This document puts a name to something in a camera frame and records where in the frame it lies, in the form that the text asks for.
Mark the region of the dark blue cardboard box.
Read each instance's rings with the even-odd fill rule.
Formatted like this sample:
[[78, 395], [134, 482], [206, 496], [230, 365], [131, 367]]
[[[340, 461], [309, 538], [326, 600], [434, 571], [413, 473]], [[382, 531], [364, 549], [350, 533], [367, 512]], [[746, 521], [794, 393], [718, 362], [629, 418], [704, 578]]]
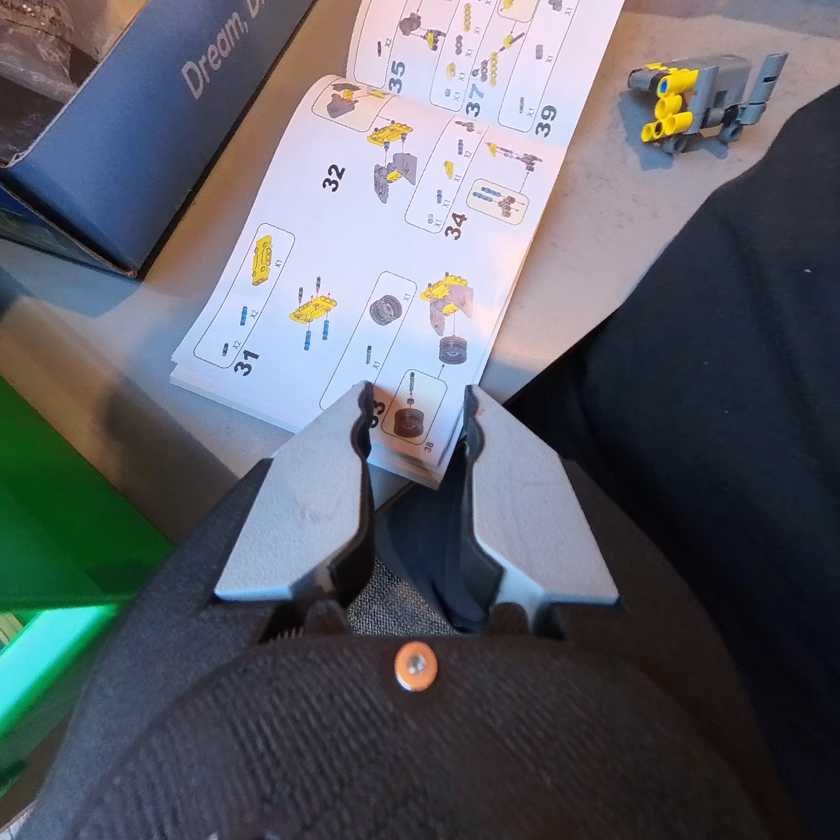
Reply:
[[312, 2], [145, 2], [26, 150], [2, 237], [135, 278]]

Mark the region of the instruction booklet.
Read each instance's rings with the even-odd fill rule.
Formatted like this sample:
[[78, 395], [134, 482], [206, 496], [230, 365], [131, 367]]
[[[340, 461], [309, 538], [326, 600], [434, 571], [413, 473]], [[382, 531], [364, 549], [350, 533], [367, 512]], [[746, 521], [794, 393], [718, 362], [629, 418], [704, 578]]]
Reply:
[[362, 2], [171, 382], [293, 433], [371, 382], [370, 461], [437, 487], [623, 6]]

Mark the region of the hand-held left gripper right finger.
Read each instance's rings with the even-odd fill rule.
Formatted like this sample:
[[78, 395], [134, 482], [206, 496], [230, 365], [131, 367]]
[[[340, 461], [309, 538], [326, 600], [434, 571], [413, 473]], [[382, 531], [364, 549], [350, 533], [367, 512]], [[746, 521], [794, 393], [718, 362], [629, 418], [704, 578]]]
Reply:
[[465, 389], [463, 575], [480, 607], [613, 606], [619, 593], [559, 455]]

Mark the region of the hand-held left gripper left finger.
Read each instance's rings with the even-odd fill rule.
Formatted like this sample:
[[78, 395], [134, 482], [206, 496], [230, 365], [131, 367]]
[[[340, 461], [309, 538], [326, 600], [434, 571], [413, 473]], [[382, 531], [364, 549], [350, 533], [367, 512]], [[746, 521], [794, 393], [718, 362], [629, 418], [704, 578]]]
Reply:
[[360, 381], [274, 454], [215, 585], [221, 601], [351, 601], [373, 563], [373, 385]]

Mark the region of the green box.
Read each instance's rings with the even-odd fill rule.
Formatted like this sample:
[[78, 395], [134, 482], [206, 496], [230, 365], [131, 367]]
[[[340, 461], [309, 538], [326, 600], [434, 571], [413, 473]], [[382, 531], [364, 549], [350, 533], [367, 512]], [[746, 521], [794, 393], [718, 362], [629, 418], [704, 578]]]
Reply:
[[100, 642], [170, 542], [1, 384], [1, 785], [77, 703]]

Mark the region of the person's dark clothed body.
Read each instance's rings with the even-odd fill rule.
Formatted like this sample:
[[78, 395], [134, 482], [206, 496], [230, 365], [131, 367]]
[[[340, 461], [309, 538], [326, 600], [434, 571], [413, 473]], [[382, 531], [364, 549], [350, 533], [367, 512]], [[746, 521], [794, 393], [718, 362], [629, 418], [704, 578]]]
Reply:
[[839, 817], [839, 90], [508, 403], [717, 624], [814, 838]]

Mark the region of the grey yellow brick assembly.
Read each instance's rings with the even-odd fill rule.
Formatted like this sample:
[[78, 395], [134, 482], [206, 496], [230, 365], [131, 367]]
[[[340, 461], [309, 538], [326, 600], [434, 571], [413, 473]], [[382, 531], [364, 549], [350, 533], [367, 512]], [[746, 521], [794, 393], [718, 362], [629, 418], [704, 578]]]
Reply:
[[715, 139], [722, 146], [739, 141], [745, 128], [761, 120], [788, 57], [786, 51], [767, 55], [748, 96], [752, 64], [742, 56], [656, 61], [632, 70], [628, 90], [654, 100], [641, 142], [674, 156], [707, 130], [717, 130]]

